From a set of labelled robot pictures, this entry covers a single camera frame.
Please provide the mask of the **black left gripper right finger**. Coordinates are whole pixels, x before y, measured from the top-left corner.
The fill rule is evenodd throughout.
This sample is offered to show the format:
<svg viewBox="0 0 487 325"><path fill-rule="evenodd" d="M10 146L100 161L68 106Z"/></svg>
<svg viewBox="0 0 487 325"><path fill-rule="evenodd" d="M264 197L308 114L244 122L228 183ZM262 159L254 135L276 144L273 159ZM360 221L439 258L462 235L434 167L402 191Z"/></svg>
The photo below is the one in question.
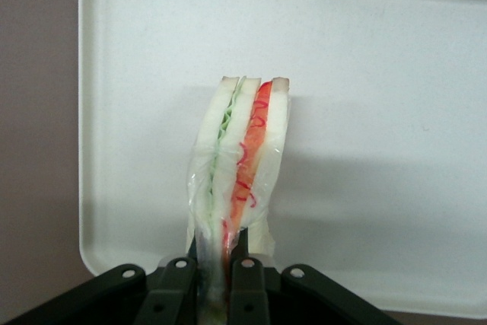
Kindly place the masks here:
<svg viewBox="0 0 487 325"><path fill-rule="evenodd" d="M240 232L231 252L228 324L398 324L391 316L315 268L279 272L267 256L249 253Z"/></svg>

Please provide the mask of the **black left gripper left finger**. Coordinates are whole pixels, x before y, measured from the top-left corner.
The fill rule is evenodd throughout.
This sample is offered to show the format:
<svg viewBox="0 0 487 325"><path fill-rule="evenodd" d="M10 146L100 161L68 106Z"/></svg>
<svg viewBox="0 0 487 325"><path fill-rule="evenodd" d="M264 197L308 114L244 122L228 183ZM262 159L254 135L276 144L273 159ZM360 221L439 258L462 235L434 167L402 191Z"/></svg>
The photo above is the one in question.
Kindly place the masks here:
<svg viewBox="0 0 487 325"><path fill-rule="evenodd" d="M117 266L9 324L195 324L196 244L185 256L165 258L147 274L135 264Z"/></svg>

